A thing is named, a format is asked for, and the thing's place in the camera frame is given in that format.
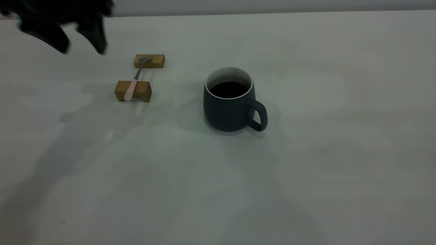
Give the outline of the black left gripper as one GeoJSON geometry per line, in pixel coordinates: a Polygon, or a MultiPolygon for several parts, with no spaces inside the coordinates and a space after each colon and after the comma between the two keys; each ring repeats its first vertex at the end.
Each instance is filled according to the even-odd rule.
{"type": "Polygon", "coordinates": [[[20,31],[33,36],[62,54],[69,50],[70,41],[61,25],[76,23],[98,54],[104,55],[107,41],[103,17],[111,16],[112,0],[2,0],[1,14],[15,14],[20,19],[20,31]]]}

